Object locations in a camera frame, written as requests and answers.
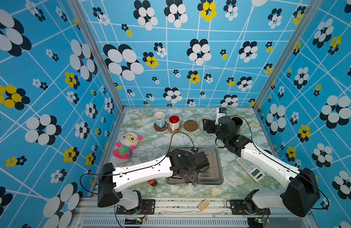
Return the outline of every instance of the white mug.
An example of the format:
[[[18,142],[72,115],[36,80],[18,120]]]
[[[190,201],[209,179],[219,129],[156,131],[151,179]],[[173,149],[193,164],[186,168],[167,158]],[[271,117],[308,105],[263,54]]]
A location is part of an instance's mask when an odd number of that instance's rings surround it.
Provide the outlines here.
[[[201,116],[200,120],[198,121],[198,128],[201,131],[206,132],[205,130],[203,130],[203,119],[212,120],[212,117],[209,115],[203,115],[203,116]]]
[[[170,116],[168,122],[172,131],[177,130],[181,126],[181,118],[177,115]]]
[[[155,120],[155,124],[159,128],[162,128],[165,125],[165,114],[164,114],[164,112],[156,112],[154,114],[154,120]]]

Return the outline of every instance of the blue wallpaper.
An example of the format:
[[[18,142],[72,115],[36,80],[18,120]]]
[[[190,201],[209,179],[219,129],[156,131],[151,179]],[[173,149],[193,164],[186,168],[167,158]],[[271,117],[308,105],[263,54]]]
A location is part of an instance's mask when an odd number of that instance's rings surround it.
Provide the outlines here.
[[[315,172],[319,226],[351,228],[351,1],[323,1],[257,113],[282,161]]]
[[[67,227],[97,171],[118,109],[80,27],[65,0],[0,1],[0,228]]]
[[[126,106],[254,104],[309,0],[81,0]]]

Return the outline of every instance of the round wooden coaster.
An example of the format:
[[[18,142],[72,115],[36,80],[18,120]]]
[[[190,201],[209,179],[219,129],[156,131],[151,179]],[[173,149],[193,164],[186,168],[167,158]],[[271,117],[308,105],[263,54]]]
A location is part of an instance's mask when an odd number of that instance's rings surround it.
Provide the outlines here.
[[[168,125],[168,128],[167,128],[167,129],[170,131],[170,133],[175,133],[175,132],[180,132],[180,131],[182,130],[182,127],[183,127],[183,124],[181,123],[180,126],[179,126],[179,128],[176,129],[176,130],[174,130],[174,131],[172,131],[172,129],[170,128],[169,125]]]
[[[154,123],[154,129],[158,132],[162,132],[162,131],[167,130],[167,127],[168,127],[167,122],[165,122],[165,125],[162,128],[158,127],[158,125],[156,123]]]
[[[187,120],[184,122],[184,130],[188,132],[194,132],[195,130],[197,130],[197,128],[198,124],[194,120]]]

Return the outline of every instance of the plush toy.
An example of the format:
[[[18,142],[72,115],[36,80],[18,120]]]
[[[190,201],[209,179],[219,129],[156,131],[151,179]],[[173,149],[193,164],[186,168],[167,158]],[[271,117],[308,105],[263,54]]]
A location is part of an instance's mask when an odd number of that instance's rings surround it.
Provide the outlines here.
[[[143,140],[143,138],[134,132],[125,132],[121,136],[120,142],[116,143],[118,148],[114,150],[112,154],[117,158],[128,159],[130,157],[130,152],[135,149],[135,146],[141,140]]]

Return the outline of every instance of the stainless steel tray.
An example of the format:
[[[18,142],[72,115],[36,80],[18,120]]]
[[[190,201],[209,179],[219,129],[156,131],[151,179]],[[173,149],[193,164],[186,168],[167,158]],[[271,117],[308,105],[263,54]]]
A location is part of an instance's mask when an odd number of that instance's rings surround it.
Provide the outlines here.
[[[181,149],[185,151],[191,151],[192,147],[171,147],[173,149]],[[224,176],[222,173],[222,167],[220,162],[219,151],[215,147],[206,147],[206,146],[197,146],[198,151],[204,151],[210,167],[207,171],[200,173],[200,176],[197,181],[197,185],[221,185],[224,182]],[[179,180],[167,178],[167,183],[170,185],[192,185],[188,180]]]

